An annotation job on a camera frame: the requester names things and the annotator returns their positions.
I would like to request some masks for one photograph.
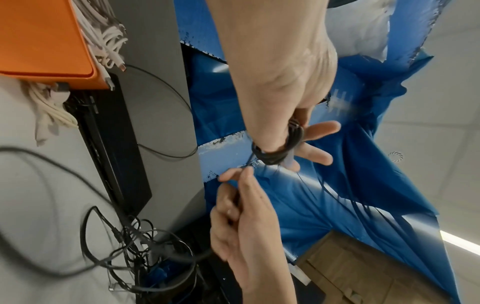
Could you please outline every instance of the hand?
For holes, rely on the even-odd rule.
[[[279,220],[267,194],[255,179],[253,168],[230,169],[218,180],[238,181],[240,204],[235,206],[233,202],[237,189],[223,183],[218,189],[216,206],[210,213],[213,251],[228,262],[244,297],[255,293],[257,297],[262,293],[271,295],[266,291],[274,288],[283,300],[268,302],[295,302]]]
[[[314,106],[328,94],[337,72],[337,53],[325,28],[328,0],[207,3],[255,144],[265,152],[281,149],[292,117],[305,128],[306,140],[340,129],[337,122],[309,126]],[[295,154],[323,165],[333,161],[306,143]]]

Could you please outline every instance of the brown cardboard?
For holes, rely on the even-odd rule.
[[[297,265],[327,294],[325,304],[450,303],[423,274],[336,231],[313,245]]]

